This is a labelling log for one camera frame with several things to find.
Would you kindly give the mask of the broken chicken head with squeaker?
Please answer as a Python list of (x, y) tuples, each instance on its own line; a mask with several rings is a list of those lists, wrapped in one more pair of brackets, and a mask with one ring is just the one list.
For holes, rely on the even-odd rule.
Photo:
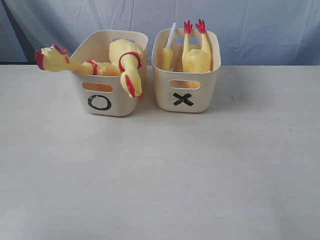
[(161, 69), (168, 72), (171, 70), (171, 63), (174, 56), (174, 52), (171, 49), (171, 45), (175, 35), (176, 25), (177, 24), (175, 22), (172, 24), (166, 45), (161, 50)]

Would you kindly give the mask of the headless yellow chicken body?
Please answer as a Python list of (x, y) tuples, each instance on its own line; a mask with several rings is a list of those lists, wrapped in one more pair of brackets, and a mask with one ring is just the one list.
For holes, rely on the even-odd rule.
[(205, 21), (198, 19), (195, 24), (201, 35), (201, 49), (190, 47), (190, 34), (193, 24), (184, 22), (184, 41), (181, 56), (182, 70), (184, 73), (207, 73), (212, 71), (212, 50), (206, 33)]

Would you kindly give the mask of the small yellow rubber chicken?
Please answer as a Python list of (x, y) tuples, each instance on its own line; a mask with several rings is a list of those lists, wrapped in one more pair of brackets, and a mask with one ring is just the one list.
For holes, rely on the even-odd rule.
[(143, 48), (128, 39), (117, 39), (109, 44), (109, 60), (120, 71), (120, 84), (131, 98), (143, 96), (139, 74), (143, 57)]

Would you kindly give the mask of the large yellow rubber chicken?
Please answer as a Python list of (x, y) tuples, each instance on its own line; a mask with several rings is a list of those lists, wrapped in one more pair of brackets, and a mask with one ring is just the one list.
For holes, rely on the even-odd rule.
[(87, 60), (79, 63), (68, 56), (67, 50), (56, 44), (35, 51), (35, 59), (39, 69), (50, 72), (71, 71), (93, 76), (120, 76), (121, 71), (114, 63)]

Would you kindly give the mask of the cream bin with X mark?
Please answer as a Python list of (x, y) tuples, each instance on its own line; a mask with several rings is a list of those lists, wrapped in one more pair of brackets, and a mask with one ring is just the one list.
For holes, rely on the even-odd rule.
[(171, 30), (160, 31), (154, 41), (151, 62), (154, 75), (154, 90), (157, 105), (163, 110), (182, 113), (200, 113), (208, 109), (211, 103), (219, 68), (221, 55), (218, 38), (215, 33), (207, 31), (211, 48), (212, 71), (207, 73), (183, 72), (183, 44), (171, 43), (173, 58), (170, 71), (162, 69), (161, 51), (166, 46)]

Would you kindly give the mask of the cream bin with O mark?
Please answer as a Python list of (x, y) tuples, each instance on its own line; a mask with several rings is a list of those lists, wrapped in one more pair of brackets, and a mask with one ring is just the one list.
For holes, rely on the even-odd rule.
[[(77, 48), (71, 58), (79, 63), (87, 60), (111, 63), (109, 45), (118, 39), (126, 39), (143, 48), (142, 67), (138, 70), (142, 88), (147, 80), (147, 43), (148, 37), (135, 31), (99, 30), (92, 33)], [(71, 73), (77, 95), (82, 107), (91, 114), (122, 117), (131, 114), (139, 98), (129, 97), (122, 88), (120, 76), (102, 76)]]

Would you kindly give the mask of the white backdrop cloth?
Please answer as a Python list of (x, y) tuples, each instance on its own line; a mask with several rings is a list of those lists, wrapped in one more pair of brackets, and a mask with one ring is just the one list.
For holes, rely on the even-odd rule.
[(0, 60), (32, 63), (52, 44), (73, 53), (109, 29), (144, 33), (151, 50), (161, 30), (198, 19), (217, 35), (223, 65), (320, 63), (317, 0), (3, 0)]

